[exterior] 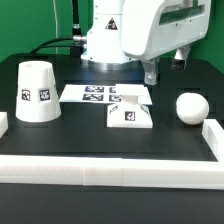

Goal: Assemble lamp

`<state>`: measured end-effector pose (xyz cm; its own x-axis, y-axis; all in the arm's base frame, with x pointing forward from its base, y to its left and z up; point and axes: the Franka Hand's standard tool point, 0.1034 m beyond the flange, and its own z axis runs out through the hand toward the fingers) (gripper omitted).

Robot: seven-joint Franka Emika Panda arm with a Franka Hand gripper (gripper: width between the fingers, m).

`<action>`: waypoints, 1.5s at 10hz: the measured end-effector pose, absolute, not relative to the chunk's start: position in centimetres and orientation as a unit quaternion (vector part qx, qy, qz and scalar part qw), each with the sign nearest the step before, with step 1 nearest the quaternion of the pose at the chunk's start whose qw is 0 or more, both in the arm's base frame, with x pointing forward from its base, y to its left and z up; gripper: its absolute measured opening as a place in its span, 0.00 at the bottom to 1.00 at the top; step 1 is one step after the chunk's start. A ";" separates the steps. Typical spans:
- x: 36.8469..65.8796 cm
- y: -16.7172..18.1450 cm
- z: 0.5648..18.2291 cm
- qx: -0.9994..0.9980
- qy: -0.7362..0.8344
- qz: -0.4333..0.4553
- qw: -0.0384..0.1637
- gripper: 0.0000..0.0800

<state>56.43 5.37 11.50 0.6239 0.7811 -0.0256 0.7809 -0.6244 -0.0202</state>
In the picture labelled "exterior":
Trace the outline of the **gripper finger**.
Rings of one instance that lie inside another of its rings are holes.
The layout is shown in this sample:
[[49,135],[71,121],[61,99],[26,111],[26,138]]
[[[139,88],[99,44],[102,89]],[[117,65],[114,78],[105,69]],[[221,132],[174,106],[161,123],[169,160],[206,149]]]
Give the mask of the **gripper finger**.
[[158,79],[158,60],[156,58],[149,60],[148,62],[142,63],[145,77],[144,82],[147,85],[156,85]]
[[184,70],[188,55],[190,53],[190,45],[184,45],[176,50],[175,56],[172,59],[172,70]]

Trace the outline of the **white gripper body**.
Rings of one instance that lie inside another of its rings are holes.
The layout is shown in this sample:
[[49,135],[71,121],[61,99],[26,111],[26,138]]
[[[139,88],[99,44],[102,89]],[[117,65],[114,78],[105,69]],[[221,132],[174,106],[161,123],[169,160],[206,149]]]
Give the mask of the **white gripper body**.
[[211,0],[125,0],[121,25],[124,53],[142,61],[205,37]]

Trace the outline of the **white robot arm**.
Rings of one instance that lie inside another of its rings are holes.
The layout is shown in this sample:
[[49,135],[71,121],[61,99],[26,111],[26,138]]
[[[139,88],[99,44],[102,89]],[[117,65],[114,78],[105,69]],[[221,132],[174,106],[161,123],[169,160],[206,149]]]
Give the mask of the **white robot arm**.
[[93,25],[82,62],[100,70],[142,64],[144,82],[155,85],[162,55],[182,71],[191,44],[205,37],[211,0],[93,0]]

